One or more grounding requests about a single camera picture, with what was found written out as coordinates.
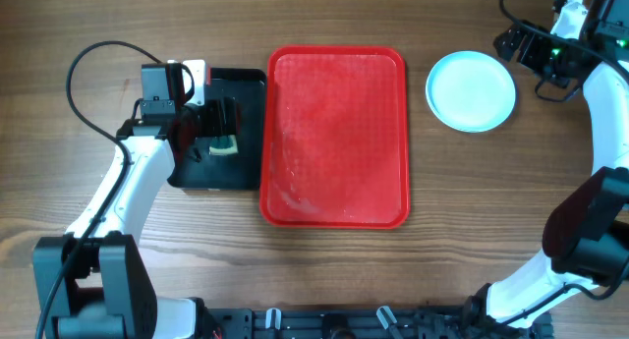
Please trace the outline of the green yellow sponge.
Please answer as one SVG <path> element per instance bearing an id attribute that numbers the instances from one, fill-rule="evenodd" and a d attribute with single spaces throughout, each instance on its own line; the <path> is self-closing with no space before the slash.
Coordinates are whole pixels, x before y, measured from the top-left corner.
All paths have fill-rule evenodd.
<path id="1" fill-rule="evenodd" d="M 210 155 L 225 156 L 239 152 L 235 135 L 214 137 L 210 140 L 208 153 Z"/>

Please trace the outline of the light blue plate top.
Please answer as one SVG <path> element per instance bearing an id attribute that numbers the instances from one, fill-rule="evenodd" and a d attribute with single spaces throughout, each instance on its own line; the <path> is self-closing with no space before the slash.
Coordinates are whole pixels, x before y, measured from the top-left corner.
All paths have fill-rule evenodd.
<path id="1" fill-rule="evenodd" d="M 482 52 L 458 51 L 441 58 L 429 71 L 426 100 L 445 126 L 483 133 L 504 123 L 517 102 L 515 82 L 496 59 Z"/>

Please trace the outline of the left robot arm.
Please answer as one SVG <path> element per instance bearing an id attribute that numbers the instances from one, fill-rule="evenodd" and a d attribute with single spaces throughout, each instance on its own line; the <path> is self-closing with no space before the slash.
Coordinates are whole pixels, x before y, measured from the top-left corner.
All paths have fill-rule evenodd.
<path id="1" fill-rule="evenodd" d="M 201 137 L 239 128 L 229 97 L 127 119 L 111 136 L 115 156 L 86 210 L 33 251 L 38 338 L 220 338 L 203 300 L 156 295 L 138 248 L 157 192 Z"/>

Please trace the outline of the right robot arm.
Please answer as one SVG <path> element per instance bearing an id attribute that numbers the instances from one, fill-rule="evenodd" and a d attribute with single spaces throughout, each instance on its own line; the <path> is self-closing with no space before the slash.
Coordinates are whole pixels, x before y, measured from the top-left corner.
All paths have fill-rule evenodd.
<path id="1" fill-rule="evenodd" d="M 618 58 L 623 47 L 600 24 L 567 39 L 516 21 L 494 42 L 501 58 L 516 57 L 543 80 L 559 86 L 579 80 L 592 120 L 594 165 L 547 219 L 542 249 L 470 298 L 464 323 L 529 328 L 571 296 L 602 301 L 628 279 L 628 226 L 617 219 L 628 204 L 628 70 Z"/>

